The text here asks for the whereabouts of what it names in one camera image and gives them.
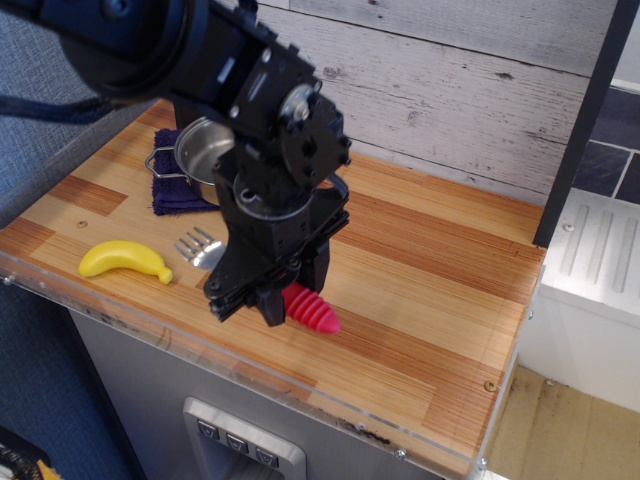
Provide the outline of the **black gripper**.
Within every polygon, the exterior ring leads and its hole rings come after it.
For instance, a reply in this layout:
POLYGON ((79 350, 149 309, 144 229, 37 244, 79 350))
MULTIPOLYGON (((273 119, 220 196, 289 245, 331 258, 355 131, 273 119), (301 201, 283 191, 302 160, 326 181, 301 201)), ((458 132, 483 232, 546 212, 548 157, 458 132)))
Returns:
POLYGON ((293 213, 256 217, 256 199, 245 203, 247 187, 234 172, 214 174, 222 218, 227 226, 225 253, 205 283, 211 313, 226 321, 238 310, 256 307, 269 327, 285 323, 283 290, 301 280, 319 292, 324 287, 331 236, 349 222, 347 184, 331 174, 330 188, 302 196, 293 213))

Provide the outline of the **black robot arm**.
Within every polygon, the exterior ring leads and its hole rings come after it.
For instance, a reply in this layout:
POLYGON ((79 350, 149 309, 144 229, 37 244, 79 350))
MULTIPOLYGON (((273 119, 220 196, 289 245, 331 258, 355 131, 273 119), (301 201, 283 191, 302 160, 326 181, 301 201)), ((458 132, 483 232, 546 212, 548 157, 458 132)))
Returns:
POLYGON ((320 292, 330 238, 348 221, 350 161, 343 116, 321 94, 295 46, 256 19, 257 4, 215 1, 5 1, 4 12, 59 35, 94 97, 47 104, 3 96, 15 117, 87 124, 163 98, 227 133, 229 151, 204 156, 229 239, 204 291, 225 320, 256 307, 286 317, 285 288, 320 292))

